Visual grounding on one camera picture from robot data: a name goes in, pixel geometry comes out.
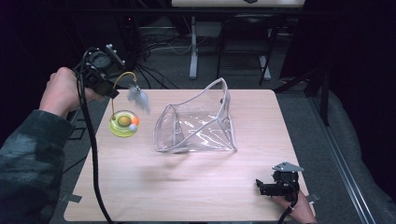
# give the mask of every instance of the cable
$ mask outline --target cable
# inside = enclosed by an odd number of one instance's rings
[[[162,34],[162,35],[144,35],[142,37],[143,38],[142,45],[144,46],[142,54],[145,54],[146,57],[149,57],[150,49],[155,49],[159,45],[166,45],[168,43],[179,41],[181,39],[181,36],[177,35],[177,36],[172,36],[171,38],[168,38],[168,39],[162,39],[161,41],[157,40],[157,38],[159,36],[164,36],[164,34]]]
[[[146,82],[148,83],[148,88],[151,90],[151,84],[149,83],[148,78],[142,73],[142,71],[139,68],[139,64],[136,65],[136,69],[137,71],[143,76],[143,78],[146,80]]]
[[[171,49],[174,53],[181,55],[181,54],[188,53],[190,51],[191,47],[192,47],[192,45],[189,45],[188,47],[173,47],[170,44],[167,44],[167,45],[169,46],[169,48],[159,48],[159,49]],[[188,49],[183,51],[183,52],[178,52],[178,51],[175,50],[175,49],[185,49],[185,48],[188,48]]]
[[[189,29],[190,35],[192,35],[192,31],[190,29],[189,23],[186,21],[186,18],[183,16],[183,20],[186,23],[187,29]]]
[[[285,180],[285,179],[281,179],[283,182],[287,183],[289,186],[291,186],[293,188],[293,193],[294,193],[294,200],[293,202],[290,204],[290,206],[288,208],[285,209],[285,211],[283,212],[282,216],[279,218],[279,221],[277,222],[278,224],[282,224],[283,221],[285,220],[285,217],[290,214],[294,208],[294,206],[297,204],[298,202],[298,191],[291,183],[289,183],[289,181]]]
[[[153,69],[153,68],[149,68],[149,67],[146,67],[146,66],[144,66],[144,65],[142,65],[142,64],[140,64],[140,63],[138,63],[138,64],[136,65],[136,69],[138,69],[138,71],[139,71],[142,75],[144,75],[144,72],[146,72],[147,74],[149,74],[152,78],[154,78],[154,80],[155,80],[157,83],[159,83],[159,84],[161,85],[161,88],[170,89],[169,87],[167,87],[167,86],[164,84],[164,81],[167,80],[172,86],[174,86],[176,89],[178,89],[178,86],[176,86],[168,77],[164,76],[161,72],[159,72],[159,71],[157,71],[157,70],[155,70],[155,69]],[[160,81],[158,78],[156,78],[151,72],[153,72],[153,73],[155,73],[155,74],[161,76],[162,81]]]
[[[77,79],[77,87],[78,87],[78,97],[79,97],[79,102],[80,102],[80,107],[85,119],[85,122],[87,124],[87,130],[90,136],[90,141],[91,141],[91,147],[92,147],[92,166],[93,166],[93,189],[95,191],[95,196],[96,199],[99,203],[99,207],[102,210],[103,215],[106,218],[106,221],[108,223],[113,223],[111,220],[110,215],[108,214],[105,205],[103,203],[102,195],[99,190],[99,164],[98,164],[98,150],[97,150],[97,142],[96,142],[96,136],[95,132],[92,126],[92,120],[90,117],[90,112],[88,110],[88,105],[87,105],[87,99],[85,98],[85,85],[84,85],[84,77],[82,75],[83,68],[86,65],[86,58],[88,53],[93,50],[94,48],[89,48],[87,51],[85,51],[84,55],[81,58],[81,63],[80,63],[80,68],[79,68],[79,73],[78,73],[78,79]]]

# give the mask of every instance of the transparent plastic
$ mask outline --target transparent plastic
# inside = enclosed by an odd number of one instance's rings
[[[171,153],[236,152],[230,101],[227,84],[219,78],[189,100],[168,105],[154,129],[155,149]]]

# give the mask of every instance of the desk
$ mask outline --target desk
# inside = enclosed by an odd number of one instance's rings
[[[119,138],[108,129],[111,105],[97,136],[99,185],[108,213],[117,221],[266,221],[283,212],[261,196],[255,179],[273,183],[272,166],[298,165],[276,96],[268,90],[230,90],[236,153],[229,151],[163,154],[154,150],[153,130],[166,105],[181,103],[198,90],[147,90],[151,113],[134,110],[126,91],[116,110],[133,110],[137,133]],[[92,186],[91,153],[64,213],[68,221],[105,220]],[[307,193],[303,174],[301,189]]]
[[[302,7],[305,0],[172,0],[173,7]]]
[[[304,6],[305,0],[258,0],[249,4],[243,0],[172,0],[173,7],[291,7]],[[191,18],[191,64],[190,79],[196,79],[198,67],[198,48],[196,48],[196,21]],[[265,58],[260,57],[261,64],[265,64]],[[270,80],[269,71],[265,72],[265,79]]]

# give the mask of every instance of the black cable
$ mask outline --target black cable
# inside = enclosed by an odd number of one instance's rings
[[[285,211],[283,212],[282,216],[279,218],[279,221],[277,222],[278,224],[282,224],[283,221],[285,220],[285,217],[290,214],[294,208],[294,206],[297,204],[298,202],[298,191],[291,183],[289,183],[289,181],[285,180],[285,179],[281,179],[283,182],[287,183],[289,186],[291,186],[293,188],[293,193],[295,194],[293,197],[293,202],[289,205],[288,208],[285,209]]]
[[[144,47],[144,51],[142,52],[142,54],[145,54],[146,57],[148,58],[151,54],[151,52],[153,50],[155,50],[156,48],[158,48],[159,46],[170,46],[169,49],[173,49],[173,48],[178,48],[178,46],[173,46],[178,42],[183,42],[183,43],[191,43],[190,40],[187,40],[186,37],[181,36],[181,35],[177,35],[174,37],[171,37],[169,39],[165,39],[165,40],[161,40],[158,41],[156,38],[154,38],[154,40],[151,43],[144,43],[145,47]]]
[[[160,36],[169,36],[169,35],[166,35],[166,33],[168,32],[168,31],[166,31],[166,32],[164,32],[163,34],[160,34],[160,35],[153,35],[153,34],[150,34],[150,35],[143,35],[143,38],[146,38],[146,37],[151,37],[151,38],[147,38],[147,44],[150,44],[149,43],[149,40],[151,39],[152,41],[152,43],[171,43],[172,41],[174,41],[174,40],[176,40],[176,39],[186,39],[186,43],[187,42],[190,42],[189,40],[188,40],[188,38],[187,37],[184,37],[184,36],[181,36],[181,35],[173,35],[172,37],[169,37],[169,38],[167,38],[167,39],[163,39],[163,40],[161,40],[161,42],[157,39],[157,37],[160,37]]]
[[[139,67],[139,68],[142,69],[143,71],[147,72],[152,78],[154,78],[155,81],[157,81],[157,82],[161,85],[161,87],[164,87],[164,88],[166,88],[166,89],[169,89],[169,88],[167,88],[167,87],[163,84],[163,82],[161,82],[160,80],[158,80],[158,78],[156,78],[156,77],[155,77],[154,75],[152,75],[148,70],[146,70],[146,69],[144,68],[144,66],[142,66],[141,64],[137,64],[136,67]]]
[[[143,72],[140,70],[139,63],[136,64],[136,69],[143,76],[143,78],[146,80],[146,82],[148,83],[148,88],[151,90],[151,84],[149,83],[149,80],[146,77],[146,75],[143,74]]]
[[[105,205],[104,205],[103,199],[102,199],[102,195],[99,190],[99,168],[98,168],[99,164],[98,164],[97,142],[96,142],[96,136],[95,136],[95,132],[94,132],[93,125],[92,125],[90,112],[88,110],[87,99],[85,98],[84,76],[82,75],[83,68],[86,65],[86,57],[92,49],[94,49],[94,48],[89,48],[87,51],[85,51],[85,53],[81,59],[79,73],[78,73],[78,80],[77,80],[78,97],[79,97],[79,101],[80,101],[80,107],[81,107],[85,122],[87,124],[87,130],[88,130],[88,134],[90,136],[91,147],[92,147],[93,189],[95,191],[95,196],[99,203],[99,207],[101,208],[102,213],[105,216],[107,222],[113,223],[110,215],[108,214],[108,212],[105,208]]]
[[[164,84],[164,81],[167,80],[172,86],[174,86],[176,89],[178,89],[178,86],[175,85],[168,77],[164,76],[161,72],[159,72],[159,71],[157,71],[157,70],[155,70],[153,68],[146,67],[146,66],[144,66],[144,65],[142,65],[140,63],[138,63],[136,66],[139,69],[141,69],[141,70],[145,71],[146,73],[148,73],[152,78],[154,78],[154,80],[156,80],[161,85],[161,88],[170,89],[169,87],[167,87]],[[158,78],[156,78],[151,72],[161,76],[162,81],[160,81]]]

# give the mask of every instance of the chair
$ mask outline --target chair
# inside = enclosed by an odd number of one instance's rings
[[[220,68],[260,68],[262,74],[261,85],[276,42],[277,33],[284,23],[285,19],[277,15],[239,14],[226,20],[222,24],[219,34],[217,78],[220,77]],[[244,66],[221,66],[221,58],[225,53],[257,55],[260,66],[246,67],[245,64]],[[260,62],[261,56],[265,57],[265,64]]]

